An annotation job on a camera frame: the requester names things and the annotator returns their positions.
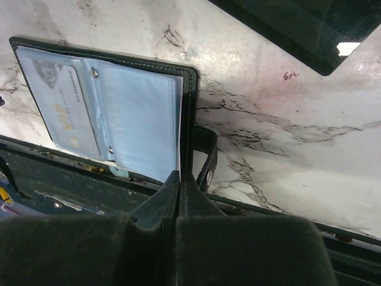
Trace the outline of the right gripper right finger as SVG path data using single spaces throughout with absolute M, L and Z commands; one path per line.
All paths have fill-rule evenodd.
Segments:
M 318 229 L 285 215 L 227 216 L 183 175 L 176 220 L 179 285 L 335 285 Z

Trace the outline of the black leather card holder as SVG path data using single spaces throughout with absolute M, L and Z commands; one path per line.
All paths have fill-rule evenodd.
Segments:
M 19 37 L 11 37 L 10 45 L 39 112 L 20 58 L 75 68 L 99 151 L 97 158 L 87 158 L 111 161 L 129 178 L 162 183 L 174 170 L 181 179 L 193 176 L 193 154 L 199 151 L 207 159 L 195 181 L 202 192 L 208 190 L 217 166 L 217 136 L 195 123 L 195 68 Z

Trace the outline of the single black card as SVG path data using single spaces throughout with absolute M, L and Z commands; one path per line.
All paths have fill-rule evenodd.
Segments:
M 322 76 L 380 26 L 380 1 L 235 0 L 213 4 Z

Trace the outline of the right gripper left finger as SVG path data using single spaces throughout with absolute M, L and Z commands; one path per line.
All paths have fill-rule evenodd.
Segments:
M 179 173 L 130 214 L 1 221 L 2 285 L 175 285 Z

